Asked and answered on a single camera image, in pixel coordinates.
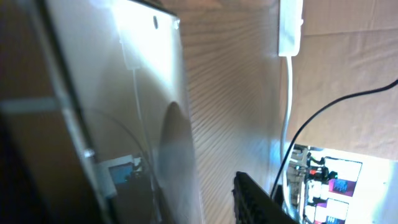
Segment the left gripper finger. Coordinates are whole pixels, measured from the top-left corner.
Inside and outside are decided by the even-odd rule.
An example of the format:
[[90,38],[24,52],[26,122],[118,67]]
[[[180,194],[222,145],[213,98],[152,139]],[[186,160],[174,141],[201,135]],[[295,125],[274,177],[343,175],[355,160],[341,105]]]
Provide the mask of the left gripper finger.
[[236,224],[297,224],[247,173],[237,172],[233,184]]

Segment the gold Galaxy smartphone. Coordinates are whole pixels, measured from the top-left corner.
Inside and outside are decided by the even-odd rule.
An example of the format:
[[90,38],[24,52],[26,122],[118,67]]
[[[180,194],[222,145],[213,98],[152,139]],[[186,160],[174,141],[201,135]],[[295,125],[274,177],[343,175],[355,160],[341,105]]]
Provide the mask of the gold Galaxy smartphone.
[[202,223],[180,19],[159,1],[22,1],[111,223]]

